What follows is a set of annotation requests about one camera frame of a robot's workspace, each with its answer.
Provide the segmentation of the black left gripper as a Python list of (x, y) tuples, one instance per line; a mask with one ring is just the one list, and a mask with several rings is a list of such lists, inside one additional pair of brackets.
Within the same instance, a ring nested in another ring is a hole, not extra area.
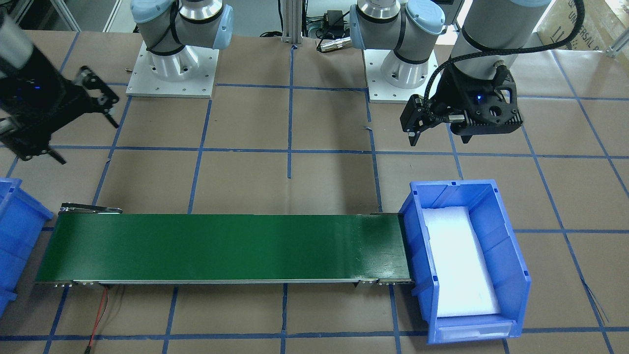
[(441, 123), (468, 144), (473, 135), (509, 134), (524, 119), (517, 106), (516, 83), (503, 60), (490, 70), (489, 79), (472, 78), (454, 64), (443, 69), (435, 94), (422, 99), (413, 94), (400, 115), (400, 127), (415, 147), (420, 135)]

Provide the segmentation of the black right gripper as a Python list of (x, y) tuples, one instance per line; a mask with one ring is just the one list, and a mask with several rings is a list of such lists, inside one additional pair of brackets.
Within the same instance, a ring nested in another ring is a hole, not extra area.
[(18, 158), (47, 154), (66, 164), (50, 147), (50, 139), (83, 114), (103, 114), (119, 129), (111, 113), (119, 96), (88, 66), (69, 80), (43, 54), (32, 54), (20, 68), (2, 59), (1, 69), (6, 74), (1, 79), (1, 108), (7, 112), (1, 119), (1, 142)]

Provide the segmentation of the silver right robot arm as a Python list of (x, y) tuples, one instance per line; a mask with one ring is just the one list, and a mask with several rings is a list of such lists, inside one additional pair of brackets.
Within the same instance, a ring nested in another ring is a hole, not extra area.
[[(233, 8), (220, 0), (134, 0), (133, 20), (160, 79), (184, 79), (198, 67), (191, 48), (226, 49), (233, 33)], [(84, 114), (111, 111), (119, 96), (88, 66), (66, 79), (26, 32), (1, 14), (1, 142), (23, 161), (48, 154), (53, 133)]]

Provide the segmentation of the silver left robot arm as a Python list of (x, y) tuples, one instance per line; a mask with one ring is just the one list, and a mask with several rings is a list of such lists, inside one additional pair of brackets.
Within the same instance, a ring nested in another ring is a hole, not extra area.
[(412, 94), (400, 127), (415, 146), (420, 134), (448, 123), (468, 143), (474, 135), (509, 134), (524, 119), (510, 67), (526, 48), (547, 0), (474, 0), (448, 60), (428, 74), (436, 41), (451, 23), (454, 0), (358, 0), (348, 12), (352, 46), (387, 50), (380, 70), (388, 83)]

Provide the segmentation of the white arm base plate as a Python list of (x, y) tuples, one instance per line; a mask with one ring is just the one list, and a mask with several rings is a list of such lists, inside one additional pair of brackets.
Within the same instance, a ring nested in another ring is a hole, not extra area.
[(126, 94), (153, 98), (203, 98), (213, 95), (220, 50), (186, 46), (177, 54), (158, 56), (142, 43)]
[(391, 50), (367, 49), (363, 54), (372, 103), (404, 104), (413, 94), (423, 97), (428, 80), (438, 67), (434, 52), (420, 64), (402, 62)]

